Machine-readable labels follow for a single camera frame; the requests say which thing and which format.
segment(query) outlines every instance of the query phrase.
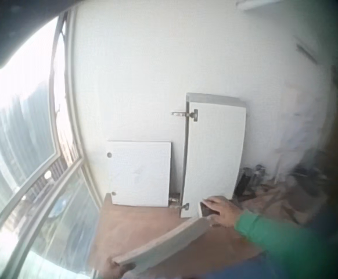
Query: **light fixture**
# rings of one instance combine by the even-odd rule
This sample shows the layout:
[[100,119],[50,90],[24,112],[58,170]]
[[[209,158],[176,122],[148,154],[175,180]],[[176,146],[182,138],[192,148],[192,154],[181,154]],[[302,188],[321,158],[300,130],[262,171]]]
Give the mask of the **light fixture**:
[[281,0],[239,0],[236,2],[236,7],[240,10],[250,10],[280,1]]
[[50,170],[48,170],[45,174],[44,174],[44,178],[46,180],[50,179],[52,177],[52,172]]

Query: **window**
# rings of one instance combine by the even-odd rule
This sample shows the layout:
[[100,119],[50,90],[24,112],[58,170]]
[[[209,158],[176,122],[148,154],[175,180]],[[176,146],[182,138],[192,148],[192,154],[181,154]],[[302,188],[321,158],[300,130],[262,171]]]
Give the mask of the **window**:
[[0,276],[89,278],[96,194],[72,121],[67,13],[0,70]]

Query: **wooden board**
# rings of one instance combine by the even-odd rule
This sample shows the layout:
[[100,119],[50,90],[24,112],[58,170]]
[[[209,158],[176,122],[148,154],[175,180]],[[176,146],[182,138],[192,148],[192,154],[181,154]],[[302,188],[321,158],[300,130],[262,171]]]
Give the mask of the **wooden board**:
[[112,202],[168,206],[170,156],[170,142],[108,142],[106,159]]
[[136,267],[131,272],[139,274],[188,246],[192,241],[204,234],[209,225],[205,218],[189,219],[146,245],[115,257],[113,261],[118,264],[135,263]]
[[232,198],[243,152],[246,108],[237,98],[188,94],[189,119],[186,172],[181,217],[197,216],[199,202],[212,195]]

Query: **hand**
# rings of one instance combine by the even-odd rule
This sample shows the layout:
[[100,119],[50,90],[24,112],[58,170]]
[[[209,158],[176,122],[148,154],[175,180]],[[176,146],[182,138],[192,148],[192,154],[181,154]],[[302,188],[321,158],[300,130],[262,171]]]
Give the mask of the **hand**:
[[243,213],[232,202],[224,196],[211,196],[203,200],[203,203],[210,209],[219,212],[219,215],[210,215],[208,218],[224,227],[234,227],[240,215]]
[[135,268],[135,264],[130,263],[124,266],[120,266],[119,264],[112,261],[112,257],[107,259],[107,263],[105,264],[102,271],[100,271],[100,276],[103,279],[120,279],[124,276],[126,272]]

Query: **white wall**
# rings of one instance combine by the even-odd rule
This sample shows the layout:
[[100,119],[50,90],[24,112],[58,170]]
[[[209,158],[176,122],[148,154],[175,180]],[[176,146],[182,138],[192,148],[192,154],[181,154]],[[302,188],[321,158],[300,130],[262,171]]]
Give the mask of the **white wall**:
[[[291,2],[250,12],[237,10],[233,0],[80,5],[74,30],[75,95],[84,147],[101,194],[108,191],[107,140],[171,141],[171,189],[180,189],[185,121],[171,112],[185,110],[187,92],[245,101],[242,166],[262,163],[273,176],[287,126],[285,107],[292,113],[324,111],[325,116],[330,65],[338,56],[337,45],[321,44],[331,38],[325,28],[317,28],[324,20],[312,23],[306,15],[315,5],[297,3],[301,18]],[[338,19],[330,20],[332,32]],[[296,52],[297,40],[314,51],[319,65]],[[297,108],[292,96],[312,100],[312,106]],[[304,123],[298,122],[297,131],[305,129]],[[315,122],[315,135],[300,144],[315,145],[321,126]]]

